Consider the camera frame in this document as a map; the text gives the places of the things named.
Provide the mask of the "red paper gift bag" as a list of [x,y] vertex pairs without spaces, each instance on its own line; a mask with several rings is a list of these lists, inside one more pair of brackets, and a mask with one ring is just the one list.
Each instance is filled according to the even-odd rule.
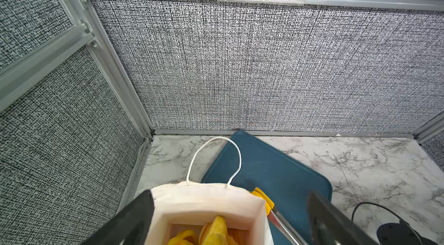
[[165,245],[179,228],[201,228],[217,217],[225,221],[224,232],[242,230],[247,245],[273,244],[265,200],[231,184],[241,170],[242,155],[234,141],[226,141],[235,147],[233,159],[238,162],[237,168],[229,170],[232,175],[226,183],[195,183],[186,178],[151,190],[154,214],[145,244]]

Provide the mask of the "golden croissant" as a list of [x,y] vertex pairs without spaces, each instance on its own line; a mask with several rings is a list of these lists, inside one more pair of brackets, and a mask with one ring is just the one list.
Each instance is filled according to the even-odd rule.
[[227,226],[222,216],[216,216],[212,223],[204,225],[198,243],[200,245],[228,245]]

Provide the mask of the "yellow metal tongs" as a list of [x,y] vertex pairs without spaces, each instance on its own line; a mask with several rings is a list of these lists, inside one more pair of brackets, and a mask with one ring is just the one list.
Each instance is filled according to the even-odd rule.
[[271,222],[292,245],[308,245],[308,242],[290,225],[279,212],[275,203],[258,187],[253,195],[266,201],[265,208],[269,222]]

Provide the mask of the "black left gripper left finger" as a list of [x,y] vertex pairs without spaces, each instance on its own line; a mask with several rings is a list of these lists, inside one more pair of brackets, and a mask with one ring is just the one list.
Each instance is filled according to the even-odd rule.
[[143,245],[154,215],[154,199],[150,190],[139,194],[84,245]]

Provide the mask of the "teal plastic tray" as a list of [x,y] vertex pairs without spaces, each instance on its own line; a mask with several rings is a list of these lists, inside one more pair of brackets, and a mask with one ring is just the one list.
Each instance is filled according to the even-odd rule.
[[233,186],[261,189],[291,226],[313,243],[307,201],[311,191],[332,199],[333,188],[326,177],[245,131],[232,135],[201,182],[226,183],[237,169]]

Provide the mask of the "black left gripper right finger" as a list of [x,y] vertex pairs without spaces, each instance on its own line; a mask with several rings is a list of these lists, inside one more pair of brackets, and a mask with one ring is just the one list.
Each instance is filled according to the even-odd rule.
[[307,212],[314,245],[375,245],[363,230],[319,193],[309,193]]

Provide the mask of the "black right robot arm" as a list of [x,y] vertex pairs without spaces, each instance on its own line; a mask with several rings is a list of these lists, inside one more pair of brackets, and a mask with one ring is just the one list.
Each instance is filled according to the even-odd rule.
[[381,225],[376,236],[381,245],[437,245],[436,242],[422,237],[402,222]]

